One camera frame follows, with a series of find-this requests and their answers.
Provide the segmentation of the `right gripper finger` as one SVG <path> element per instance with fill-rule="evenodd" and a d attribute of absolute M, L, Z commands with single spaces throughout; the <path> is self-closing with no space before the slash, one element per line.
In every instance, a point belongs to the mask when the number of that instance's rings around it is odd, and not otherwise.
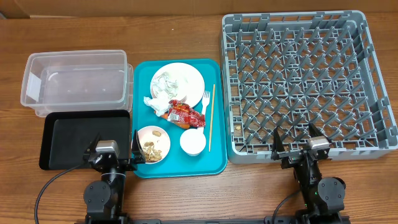
<path fill-rule="evenodd" d="M 278 152 L 284 152 L 284 145 L 280 138 L 278 127 L 273 130 L 273 144 L 272 144 L 272 153 L 276 154 Z"/>
<path fill-rule="evenodd" d="M 308 130 L 311 138 L 325 137 L 325 135 L 313 123 L 308 124 Z"/>

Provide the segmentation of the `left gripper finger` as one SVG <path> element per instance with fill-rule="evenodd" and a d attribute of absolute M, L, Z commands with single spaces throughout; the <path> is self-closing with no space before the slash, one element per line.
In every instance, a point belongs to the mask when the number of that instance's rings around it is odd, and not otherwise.
<path fill-rule="evenodd" d="M 139 142 L 139 135 L 137 133 L 137 130 L 135 130 L 132 134 L 131 153 L 132 153 L 132 159 L 135 164 L 146 163 L 146 157 Z"/>
<path fill-rule="evenodd" d="M 92 140 L 89 144 L 89 146 L 86 148 L 84 154 L 91 154 L 92 152 L 95 152 L 95 149 L 98 145 L 98 142 L 101 140 L 101 135 L 98 133 L 94 140 Z"/>

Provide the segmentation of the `peanut shells and rice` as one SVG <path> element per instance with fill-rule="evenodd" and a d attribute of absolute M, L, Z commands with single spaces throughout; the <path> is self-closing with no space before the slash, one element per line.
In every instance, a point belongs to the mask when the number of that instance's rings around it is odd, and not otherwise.
<path fill-rule="evenodd" d="M 152 131 L 141 139 L 141 146 L 147 163 L 158 162 L 162 159 L 162 151 L 158 149 L 161 135 L 158 131 Z"/>

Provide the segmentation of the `pink bowl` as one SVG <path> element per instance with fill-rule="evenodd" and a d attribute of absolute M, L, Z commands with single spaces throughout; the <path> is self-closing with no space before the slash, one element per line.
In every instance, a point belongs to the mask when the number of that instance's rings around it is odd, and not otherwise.
<path fill-rule="evenodd" d="M 169 135 L 167 134 L 167 132 L 165 130 L 163 130 L 162 128 L 158 127 L 158 126 L 146 126 L 141 128 L 140 130 L 138 130 L 138 135 L 139 135 L 139 142 L 141 144 L 141 139 L 143 138 L 143 136 L 145 136 L 146 134 L 150 134 L 152 131 L 158 131 L 160 132 L 161 135 L 161 140 L 158 144 L 158 149 L 160 149 L 162 151 L 162 159 L 160 161 L 162 161 L 163 159 L 165 159 L 165 157 L 167 156 L 167 154 L 170 151 L 170 138 Z"/>

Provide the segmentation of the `white tissue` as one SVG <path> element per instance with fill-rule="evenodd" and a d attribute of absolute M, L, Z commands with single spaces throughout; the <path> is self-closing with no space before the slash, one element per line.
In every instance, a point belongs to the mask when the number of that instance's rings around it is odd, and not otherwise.
<path fill-rule="evenodd" d="M 151 107 L 154 111 L 155 114 L 160 117 L 166 112 L 168 112 L 170 108 L 170 100 L 166 98 L 149 98 L 149 97 L 144 97 L 144 104 L 146 106 Z"/>

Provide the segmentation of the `red snack wrapper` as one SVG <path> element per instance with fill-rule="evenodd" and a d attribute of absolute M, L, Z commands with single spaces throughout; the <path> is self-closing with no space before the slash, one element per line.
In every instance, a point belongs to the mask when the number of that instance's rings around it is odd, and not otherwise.
<path fill-rule="evenodd" d="M 205 115 L 195 111 L 188 104 L 181 101 L 170 100 L 169 103 L 168 121 L 189 124 L 190 127 L 194 128 L 205 127 Z"/>

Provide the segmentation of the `white napkin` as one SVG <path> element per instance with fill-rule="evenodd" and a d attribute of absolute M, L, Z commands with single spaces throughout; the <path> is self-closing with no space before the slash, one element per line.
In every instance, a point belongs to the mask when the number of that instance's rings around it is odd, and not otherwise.
<path fill-rule="evenodd" d="M 178 95 L 178 81 L 168 72 L 164 72 L 152 81 L 152 90 L 157 98 L 172 99 Z"/>

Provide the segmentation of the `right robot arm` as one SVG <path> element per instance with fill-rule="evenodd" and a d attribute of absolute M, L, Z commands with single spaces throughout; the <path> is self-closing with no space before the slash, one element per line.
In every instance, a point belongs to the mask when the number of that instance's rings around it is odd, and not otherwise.
<path fill-rule="evenodd" d="M 310 138 L 306 145 L 298 151 L 286 151 L 282 144 L 278 129 L 273 131 L 271 159 L 281 161 L 281 168 L 294 169 L 294 177 L 299 184 L 298 191 L 287 196 L 271 217 L 265 217 L 265 223 L 319 223 L 347 224 L 349 216 L 342 216 L 345 209 L 344 198 L 346 184 L 338 177 L 322 177 L 318 161 L 328 158 L 331 140 L 326 137 L 313 123 L 308 124 Z M 278 211 L 290 198 L 301 193 L 305 208 L 298 210 L 293 216 L 278 216 Z"/>

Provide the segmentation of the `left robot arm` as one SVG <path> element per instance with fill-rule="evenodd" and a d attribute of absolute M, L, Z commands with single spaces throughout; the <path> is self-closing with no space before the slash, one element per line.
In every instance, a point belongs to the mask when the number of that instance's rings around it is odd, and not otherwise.
<path fill-rule="evenodd" d="M 123 212 L 126 172 L 137 170 L 146 162 L 137 131 L 131 141 L 132 158 L 119 157 L 115 140 L 102 140 L 97 135 L 83 154 L 83 160 L 101 173 L 101 179 L 90 183 L 83 194 L 86 203 L 85 223 L 132 223 Z"/>

